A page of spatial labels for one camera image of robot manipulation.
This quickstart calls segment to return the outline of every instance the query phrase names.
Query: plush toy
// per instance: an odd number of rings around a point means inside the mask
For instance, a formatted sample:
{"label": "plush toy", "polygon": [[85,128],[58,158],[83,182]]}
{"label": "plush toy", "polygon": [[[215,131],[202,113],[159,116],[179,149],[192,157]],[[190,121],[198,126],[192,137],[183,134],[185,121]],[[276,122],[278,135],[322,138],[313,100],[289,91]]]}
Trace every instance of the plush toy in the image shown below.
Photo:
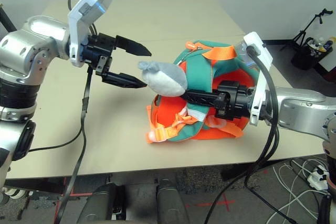
{"label": "plush toy", "polygon": [[142,78],[148,87],[164,97],[183,95],[188,87],[186,75],[178,65],[140,61],[138,68],[142,70]]}

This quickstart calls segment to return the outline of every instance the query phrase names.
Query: gray carpet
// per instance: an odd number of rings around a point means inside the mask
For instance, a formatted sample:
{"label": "gray carpet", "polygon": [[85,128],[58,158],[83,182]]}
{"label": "gray carpet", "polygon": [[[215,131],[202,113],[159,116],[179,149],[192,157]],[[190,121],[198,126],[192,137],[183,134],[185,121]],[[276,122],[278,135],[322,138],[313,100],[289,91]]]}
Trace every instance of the gray carpet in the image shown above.
{"label": "gray carpet", "polygon": [[302,70],[293,66],[290,62],[295,51],[285,48],[279,51],[282,46],[268,46],[273,56],[274,66],[281,72],[286,80],[298,89],[311,89],[329,97],[336,97],[336,84],[323,79],[315,69]]}

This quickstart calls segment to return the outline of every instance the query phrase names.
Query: black bin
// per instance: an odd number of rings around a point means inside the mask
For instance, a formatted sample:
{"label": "black bin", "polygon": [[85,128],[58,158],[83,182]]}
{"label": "black bin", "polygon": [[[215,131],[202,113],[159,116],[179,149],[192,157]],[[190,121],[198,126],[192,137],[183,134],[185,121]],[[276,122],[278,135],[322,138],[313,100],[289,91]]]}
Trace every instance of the black bin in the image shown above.
{"label": "black bin", "polygon": [[297,68],[308,70],[313,68],[330,52],[332,52],[332,47],[330,47],[326,52],[320,52],[305,44],[296,52],[291,59],[291,62]]}

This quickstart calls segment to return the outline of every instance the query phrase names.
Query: red tape mark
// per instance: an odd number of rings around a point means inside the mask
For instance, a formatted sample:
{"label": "red tape mark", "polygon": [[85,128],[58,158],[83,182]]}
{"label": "red tape mark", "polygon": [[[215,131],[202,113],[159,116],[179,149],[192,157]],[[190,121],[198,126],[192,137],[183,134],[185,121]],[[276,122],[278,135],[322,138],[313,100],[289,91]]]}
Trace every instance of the red tape mark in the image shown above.
{"label": "red tape mark", "polygon": [[[218,201],[217,202],[217,206],[222,206],[222,205],[225,205],[226,206],[226,210],[228,212],[230,212],[230,209],[229,209],[229,204],[233,204],[235,203],[235,200],[227,200],[226,199],[226,195],[223,194],[223,201]],[[185,207],[191,207],[191,206],[196,206],[196,207],[210,207],[212,205],[212,203],[209,203],[209,202],[206,202],[206,203],[198,203],[198,204],[192,204],[192,205],[189,205],[189,204],[185,204]]]}
{"label": "red tape mark", "polygon": [[226,205],[226,210],[227,210],[228,212],[230,212],[229,204],[228,204],[228,202],[227,202],[225,193],[223,193],[223,199],[224,199],[224,203],[225,203],[225,205]]}

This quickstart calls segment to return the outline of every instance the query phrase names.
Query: orange strap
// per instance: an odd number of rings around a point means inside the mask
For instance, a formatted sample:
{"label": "orange strap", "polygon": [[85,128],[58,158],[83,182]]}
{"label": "orange strap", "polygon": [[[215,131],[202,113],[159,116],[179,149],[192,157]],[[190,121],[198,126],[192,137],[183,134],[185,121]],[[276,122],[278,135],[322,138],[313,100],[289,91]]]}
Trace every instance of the orange strap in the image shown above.
{"label": "orange strap", "polygon": [[199,48],[201,49],[212,49],[212,47],[208,47],[200,42],[196,42],[196,43],[192,43],[191,41],[187,41],[185,43],[185,48],[189,49],[189,50],[198,50]]}
{"label": "orange strap", "polygon": [[214,115],[208,115],[204,121],[205,125],[217,128],[220,131],[227,132],[234,137],[241,137],[244,135],[241,128],[239,128],[236,124],[230,123],[224,119],[216,118]]}
{"label": "orange strap", "polygon": [[231,60],[237,56],[234,46],[214,47],[212,50],[202,54],[209,60]]}
{"label": "orange strap", "polygon": [[162,125],[161,123],[158,123],[156,114],[152,115],[155,118],[155,122],[154,123],[152,122],[151,113],[152,113],[151,106],[149,105],[147,106],[147,114],[148,114],[148,119],[150,121],[150,126],[151,126],[152,131],[146,134],[146,140],[148,143],[164,142],[172,137],[177,136],[180,130],[186,124],[193,124],[197,122],[196,118],[190,115],[186,115],[186,109],[184,109],[180,113],[175,114],[175,120],[171,126],[164,127],[164,125]]}
{"label": "orange strap", "polygon": [[231,60],[237,56],[234,46],[208,47],[200,42],[192,43],[191,41],[187,41],[185,47],[191,51],[198,49],[211,49],[210,51],[202,54],[209,60]]}

